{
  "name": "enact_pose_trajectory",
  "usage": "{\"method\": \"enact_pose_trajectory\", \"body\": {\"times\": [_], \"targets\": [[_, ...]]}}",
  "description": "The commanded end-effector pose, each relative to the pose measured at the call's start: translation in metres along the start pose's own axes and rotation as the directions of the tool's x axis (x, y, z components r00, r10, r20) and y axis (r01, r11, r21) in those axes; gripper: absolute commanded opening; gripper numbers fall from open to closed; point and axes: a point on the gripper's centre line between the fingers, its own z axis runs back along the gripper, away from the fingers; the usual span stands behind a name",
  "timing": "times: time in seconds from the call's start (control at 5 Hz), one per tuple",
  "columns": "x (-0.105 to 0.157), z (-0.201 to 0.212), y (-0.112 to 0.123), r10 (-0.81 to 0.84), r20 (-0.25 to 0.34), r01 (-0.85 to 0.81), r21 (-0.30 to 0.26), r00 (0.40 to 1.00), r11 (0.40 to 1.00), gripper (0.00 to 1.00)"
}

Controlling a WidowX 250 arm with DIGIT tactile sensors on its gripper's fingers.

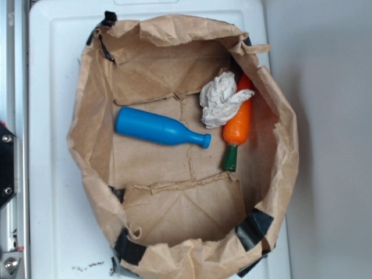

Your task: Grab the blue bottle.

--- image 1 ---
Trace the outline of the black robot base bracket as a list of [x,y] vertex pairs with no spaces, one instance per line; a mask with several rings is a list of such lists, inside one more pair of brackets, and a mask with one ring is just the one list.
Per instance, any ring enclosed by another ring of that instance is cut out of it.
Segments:
[[16,136],[1,121],[1,210],[17,193]]

